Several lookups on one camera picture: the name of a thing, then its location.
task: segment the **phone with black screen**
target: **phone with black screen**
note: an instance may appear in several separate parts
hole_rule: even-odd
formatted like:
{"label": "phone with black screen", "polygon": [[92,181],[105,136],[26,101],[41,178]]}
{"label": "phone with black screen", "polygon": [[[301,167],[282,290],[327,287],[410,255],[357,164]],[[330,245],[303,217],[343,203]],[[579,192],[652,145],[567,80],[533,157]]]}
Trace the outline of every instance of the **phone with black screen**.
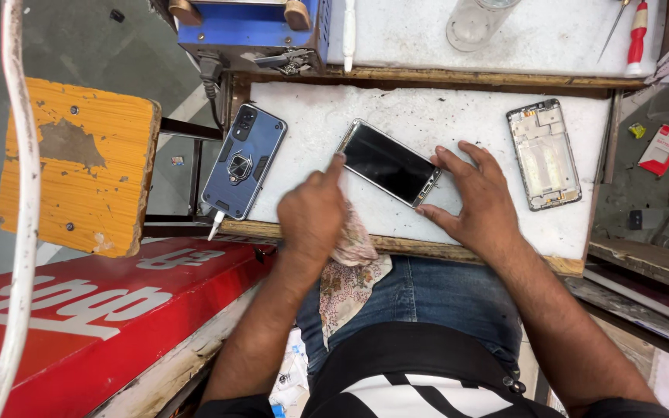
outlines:
{"label": "phone with black screen", "polygon": [[365,120],[352,121],[338,147],[345,167],[411,207],[418,207],[441,169]]}

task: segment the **blue phone case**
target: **blue phone case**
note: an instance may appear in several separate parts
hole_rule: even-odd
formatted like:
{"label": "blue phone case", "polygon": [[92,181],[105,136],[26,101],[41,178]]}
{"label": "blue phone case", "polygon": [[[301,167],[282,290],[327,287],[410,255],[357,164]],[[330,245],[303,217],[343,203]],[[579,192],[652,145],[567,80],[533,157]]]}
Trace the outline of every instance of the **blue phone case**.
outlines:
{"label": "blue phone case", "polygon": [[287,131],[281,119],[241,105],[203,189],[203,202],[234,219],[245,219]]}

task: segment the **white foam pad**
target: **white foam pad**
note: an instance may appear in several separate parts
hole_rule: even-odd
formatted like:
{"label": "white foam pad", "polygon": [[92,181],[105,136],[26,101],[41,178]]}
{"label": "white foam pad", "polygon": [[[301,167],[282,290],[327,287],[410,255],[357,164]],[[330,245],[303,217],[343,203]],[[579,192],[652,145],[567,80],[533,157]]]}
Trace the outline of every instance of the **white foam pad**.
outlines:
{"label": "white foam pad", "polygon": [[[331,0],[327,62],[342,64],[345,0]],[[652,74],[658,0],[649,0],[642,77]],[[445,25],[456,0],[356,0],[354,65],[516,74],[623,77],[638,2],[631,2],[600,62],[621,2],[523,0],[483,49],[451,47]]]}
{"label": "white foam pad", "polygon": [[[609,102],[557,97],[561,103],[583,198],[539,212],[531,212],[525,198],[506,113],[550,97],[439,89],[358,89],[352,86],[311,86],[254,83],[251,100],[288,123],[286,135],[257,196],[249,219],[277,223],[276,206],[283,194],[313,170],[324,170],[345,131],[362,118],[403,144],[429,157],[443,145],[461,158],[461,139],[479,141],[497,158],[508,180],[523,235],[543,255],[581,259],[587,240],[595,169],[604,137]],[[440,228],[346,170],[348,198],[368,232],[430,242],[455,244]],[[426,202],[452,214],[461,210],[461,196],[453,177],[444,173]]]}

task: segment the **blue machine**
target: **blue machine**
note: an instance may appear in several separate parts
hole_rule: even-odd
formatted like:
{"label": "blue machine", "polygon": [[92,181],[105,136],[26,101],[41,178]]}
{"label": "blue machine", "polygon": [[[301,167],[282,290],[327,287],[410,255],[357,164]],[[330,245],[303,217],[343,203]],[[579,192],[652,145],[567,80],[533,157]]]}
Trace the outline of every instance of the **blue machine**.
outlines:
{"label": "blue machine", "polygon": [[311,28],[293,31],[281,5],[193,2],[200,26],[178,26],[178,43],[196,60],[212,54],[224,70],[272,69],[284,75],[323,74],[329,47],[331,0],[301,0]]}

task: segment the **small yellow packet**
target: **small yellow packet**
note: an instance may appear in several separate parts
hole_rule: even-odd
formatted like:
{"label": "small yellow packet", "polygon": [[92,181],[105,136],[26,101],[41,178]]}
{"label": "small yellow packet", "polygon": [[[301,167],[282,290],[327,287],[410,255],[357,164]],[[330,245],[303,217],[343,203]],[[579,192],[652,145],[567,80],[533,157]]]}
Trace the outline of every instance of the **small yellow packet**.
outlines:
{"label": "small yellow packet", "polygon": [[640,139],[641,137],[645,136],[645,132],[647,129],[642,126],[641,123],[635,123],[634,125],[629,127],[629,130],[631,133],[634,134],[634,137],[637,139]]}

